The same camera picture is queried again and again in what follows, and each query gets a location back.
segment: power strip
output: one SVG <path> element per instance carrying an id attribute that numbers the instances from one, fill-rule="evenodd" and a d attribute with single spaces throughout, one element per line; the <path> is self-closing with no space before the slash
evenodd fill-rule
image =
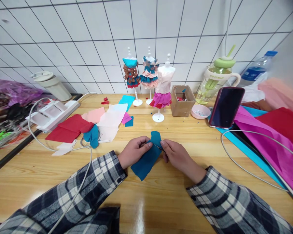
<path id="1" fill-rule="evenodd" d="M 67 107 L 67 109 L 65 111 L 62 111 L 56 117 L 50 118 L 50 120 L 46 124 L 38 125 L 37 129 L 44 131 L 44 132 L 52 131 L 53 129 L 55 129 L 57 127 L 57 125 L 59 123 L 63 122 L 71 113 L 73 113 L 80 106 L 80 103 L 78 101 L 68 101 L 65 104 L 65 106 Z"/>

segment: person's left hand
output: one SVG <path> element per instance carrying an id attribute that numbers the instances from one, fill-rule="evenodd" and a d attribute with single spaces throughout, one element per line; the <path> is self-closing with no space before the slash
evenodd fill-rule
<path id="1" fill-rule="evenodd" d="M 134 138 L 128 142 L 124 150 L 118 155 L 118 160 L 123 169 L 135 164 L 149 149 L 153 143 L 148 141 L 150 138 L 141 136 Z"/>

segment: smartphone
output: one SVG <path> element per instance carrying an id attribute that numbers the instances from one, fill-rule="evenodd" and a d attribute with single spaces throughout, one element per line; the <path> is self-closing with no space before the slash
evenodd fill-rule
<path id="1" fill-rule="evenodd" d="M 229 129 L 241 104 L 244 88 L 223 87 L 219 89 L 209 125 Z"/>

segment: person's right hand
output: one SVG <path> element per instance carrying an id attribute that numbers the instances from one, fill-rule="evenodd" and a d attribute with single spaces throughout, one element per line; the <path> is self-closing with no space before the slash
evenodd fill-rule
<path id="1" fill-rule="evenodd" d="M 200 167 L 188 154 L 186 149 L 179 143 L 171 140 L 162 140 L 164 160 L 188 176 L 195 184 L 199 183 L 206 175 L 206 170 Z"/>

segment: green lid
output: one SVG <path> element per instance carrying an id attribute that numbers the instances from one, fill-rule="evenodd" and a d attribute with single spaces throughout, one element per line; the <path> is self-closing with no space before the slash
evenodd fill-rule
<path id="1" fill-rule="evenodd" d="M 231 68 L 235 64 L 235 60 L 233 60 L 231 57 L 221 57 L 214 61 L 215 67 L 222 67 L 222 68 Z"/>

